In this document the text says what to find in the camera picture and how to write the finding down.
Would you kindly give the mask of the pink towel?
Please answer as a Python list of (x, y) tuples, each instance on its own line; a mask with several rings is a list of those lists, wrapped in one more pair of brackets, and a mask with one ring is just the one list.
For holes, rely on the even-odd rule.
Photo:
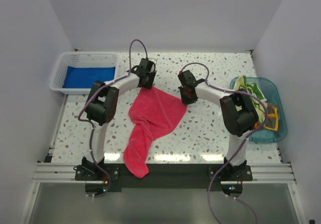
[(135, 124), (128, 139), (123, 159), (137, 178), (149, 173), (146, 159), (152, 142), (170, 134), (187, 111), (181, 99), (160, 89), (142, 88), (128, 111)]

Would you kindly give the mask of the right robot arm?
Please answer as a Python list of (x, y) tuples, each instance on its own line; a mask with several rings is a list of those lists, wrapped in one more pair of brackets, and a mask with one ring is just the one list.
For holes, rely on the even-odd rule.
[(222, 177), (235, 180), (246, 167), (248, 135), (258, 122), (258, 114), (250, 94), (243, 90), (212, 86), (205, 79), (197, 80), (189, 70), (180, 71), (178, 78), (184, 105), (193, 104), (200, 98), (220, 106), (224, 126), (230, 137), (224, 164), (213, 174), (212, 180)]

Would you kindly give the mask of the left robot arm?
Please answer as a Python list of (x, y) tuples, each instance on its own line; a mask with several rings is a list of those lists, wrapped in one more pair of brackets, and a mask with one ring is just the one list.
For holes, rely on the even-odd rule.
[(151, 89), (156, 75), (156, 64), (148, 58), (128, 70), (128, 73), (112, 81), (96, 81), (88, 95), (78, 120), (92, 126), (88, 153), (76, 166), (77, 181), (109, 180), (104, 166), (104, 143), (108, 124), (116, 114), (118, 97), (135, 88)]

